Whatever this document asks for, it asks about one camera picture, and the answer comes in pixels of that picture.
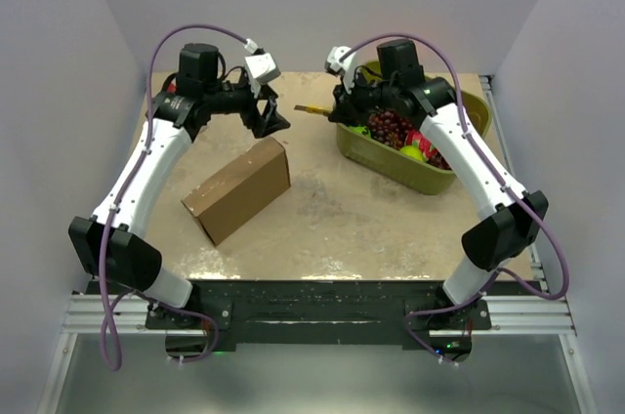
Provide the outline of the yellow utility knife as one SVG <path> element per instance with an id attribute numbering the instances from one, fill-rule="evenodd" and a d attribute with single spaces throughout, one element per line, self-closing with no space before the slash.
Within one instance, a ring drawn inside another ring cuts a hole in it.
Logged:
<path id="1" fill-rule="evenodd" d="M 320 107 L 320 106 L 312 106 L 312 105 L 302 105 L 302 104 L 296 104 L 294 106 L 294 109 L 297 111 L 302 111 L 302 112 L 306 112 L 306 113 L 310 113 L 310 114 L 316 114 L 316 115 L 321 115 L 324 117 L 328 117 L 332 110 L 330 108 L 326 108 L 326 107 Z"/>

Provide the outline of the brown cardboard express box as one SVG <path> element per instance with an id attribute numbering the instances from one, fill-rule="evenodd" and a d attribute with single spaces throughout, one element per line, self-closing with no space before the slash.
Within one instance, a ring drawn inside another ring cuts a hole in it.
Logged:
<path id="1" fill-rule="evenodd" d="M 197 186 L 182 203 L 219 245 L 291 186 L 284 146 L 268 137 Z"/>

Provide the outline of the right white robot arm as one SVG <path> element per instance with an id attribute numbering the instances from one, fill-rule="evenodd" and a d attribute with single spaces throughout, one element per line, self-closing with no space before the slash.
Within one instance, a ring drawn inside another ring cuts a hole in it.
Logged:
<path id="1" fill-rule="evenodd" d="M 413 40 L 379 45 L 378 58 L 381 79 L 366 85 L 356 80 L 354 49 L 330 50 L 325 69 L 340 83 L 328 118 L 358 126 L 376 111 L 396 112 L 434 145 L 469 192 L 479 223 L 463 234 L 464 256 L 435 305 L 437 322 L 455 329 L 470 316 L 467 302 L 485 291 L 500 265 L 533 243 L 548 201 L 541 191 L 528 192 L 490 151 L 468 118 L 458 81 L 425 76 Z"/>

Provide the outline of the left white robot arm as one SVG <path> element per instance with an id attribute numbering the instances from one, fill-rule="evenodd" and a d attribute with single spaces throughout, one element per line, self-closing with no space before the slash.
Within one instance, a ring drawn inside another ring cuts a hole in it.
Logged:
<path id="1" fill-rule="evenodd" d="M 68 229 L 85 271 L 168 305 L 169 318 L 181 328 L 200 321 L 202 305 L 191 297 L 191 283 L 167 270 L 161 253 L 144 239 L 167 179 L 214 115 L 239 115 L 257 139 L 290 126 L 269 85 L 280 74 L 271 54 L 250 50 L 234 83 L 218 73 L 223 60 L 213 45 L 184 46 L 171 76 L 176 89 L 162 89 L 151 99 L 152 112 L 112 190 L 89 217 L 74 218 Z"/>

